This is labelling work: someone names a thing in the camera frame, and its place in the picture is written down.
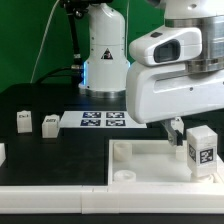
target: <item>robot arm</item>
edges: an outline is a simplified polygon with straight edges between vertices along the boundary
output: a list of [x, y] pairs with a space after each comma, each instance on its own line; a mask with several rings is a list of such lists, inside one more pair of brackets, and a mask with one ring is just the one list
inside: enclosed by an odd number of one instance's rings
[[127, 110], [138, 123], [163, 121], [175, 137], [173, 118], [224, 108], [224, 1], [148, 2], [165, 21], [130, 44]]

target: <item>green wall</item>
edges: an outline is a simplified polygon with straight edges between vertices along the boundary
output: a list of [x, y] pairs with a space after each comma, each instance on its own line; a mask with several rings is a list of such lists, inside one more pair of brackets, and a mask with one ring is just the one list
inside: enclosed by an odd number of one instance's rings
[[[45, 26], [55, 1], [6, 0], [1, 5], [0, 92], [10, 85], [30, 82]], [[114, 0], [110, 6], [127, 19], [127, 2], [128, 0]], [[89, 54], [88, 16], [76, 23], [81, 53], [86, 59]], [[128, 44], [162, 23], [162, 11], [152, 8], [145, 0], [130, 0]], [[58, 7], [35, 79], [54, 68], [71, 65], [72, 57], [67, 17], [64, 9]]]

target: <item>white block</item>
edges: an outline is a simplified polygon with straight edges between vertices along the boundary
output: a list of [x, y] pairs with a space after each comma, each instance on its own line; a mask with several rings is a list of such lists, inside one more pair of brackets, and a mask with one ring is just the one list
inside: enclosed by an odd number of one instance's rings
[[132, 158], [132, 144], [130, 142], [114, 143], [114, 159], [117, 161], [129, 161]]
[[217, 139], [206, 125], [187, 130], [187, 165], [195, 177], [217, 172]]
[[57, 138], [59, 132], [60, 117], [58, 115], [46, 116], [42, 124], [43, 138]]
[[0, 166], [4, 163], [5, 159], [6, 159], [5, 145], [0, 144]]
[[18, 133], [32, 132], [32, 119], [30, 111], [17, 112]]

